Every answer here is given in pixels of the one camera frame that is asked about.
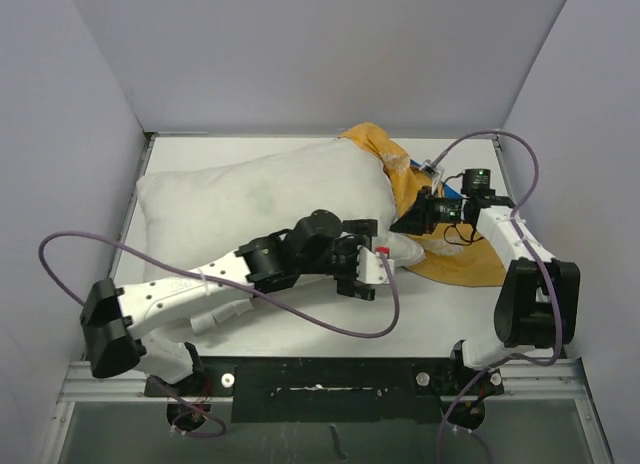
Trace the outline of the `blue yellow Mickey pillowcase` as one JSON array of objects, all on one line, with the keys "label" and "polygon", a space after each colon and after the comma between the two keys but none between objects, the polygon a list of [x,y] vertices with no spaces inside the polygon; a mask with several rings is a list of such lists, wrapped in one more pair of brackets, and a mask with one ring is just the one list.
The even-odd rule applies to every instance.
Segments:
[{"label": "blue yellow Mickey pillowcase", "polygon": [[[409,154],[379,126],[358,124],[341,136],[382,161],[399,214],[408,211],[418,191],[431,183],[411,163]],[[471,231],[468,224],[459,224],[455,229],[440,224],[432,234],[413,236],[411,239],[422,248],[424,257],[409,270],[447,285],[501,286],[506,275],[501,260],[486,240]]]}]

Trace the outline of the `white pillow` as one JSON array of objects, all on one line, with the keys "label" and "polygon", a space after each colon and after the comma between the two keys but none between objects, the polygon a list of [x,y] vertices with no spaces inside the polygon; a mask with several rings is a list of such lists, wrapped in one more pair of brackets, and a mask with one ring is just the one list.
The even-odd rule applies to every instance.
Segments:
[{"label": "white pillow", "polygon": [[425,252],[391,231],[396,204],[382,161],[347,138],[195,171],[147,174],[137,183],[146,253],[190,270],[323,209],[341,220],[375,219],[375,245],[398,266]]}]

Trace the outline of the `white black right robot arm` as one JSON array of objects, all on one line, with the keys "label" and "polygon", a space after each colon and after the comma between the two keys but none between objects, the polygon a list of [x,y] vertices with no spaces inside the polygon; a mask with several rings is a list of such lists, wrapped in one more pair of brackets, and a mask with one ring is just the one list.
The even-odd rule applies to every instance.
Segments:
[{"label": "white black right robot arm", "polygon": [[506,271],[492,326],[462,341],[461,358],[445,368],[448,386],[466,393],[480,382],[481,368],[510,358],[555,363],[575,334],[581,274],[575,263],[559,260],[534,238],[513,201],[491,188],[488,169],[465,170],[459,198],[421,189],[391,230],[422,236],[439,225],[462,223],[489,244]]}]

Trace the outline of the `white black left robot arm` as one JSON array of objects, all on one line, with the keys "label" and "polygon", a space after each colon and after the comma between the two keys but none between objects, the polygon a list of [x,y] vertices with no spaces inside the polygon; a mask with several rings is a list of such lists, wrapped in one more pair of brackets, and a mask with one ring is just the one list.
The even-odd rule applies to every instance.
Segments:
[{"label": "white black left robot arm", "polygon": [[372,219],[342,221],[317,210],[186,276],[121,287],[112,279],[94,283],[80,317],[92,375],[106,379],[138,370],[180,394],[195,393],[204,371],[194,346],[163,338],[158,329],[181,320],[217,325],[245,312],[249,297],[290,289],[303,275],[331,276],[338,294],[372,300],[391,272],[373,249],[376,232]]}]

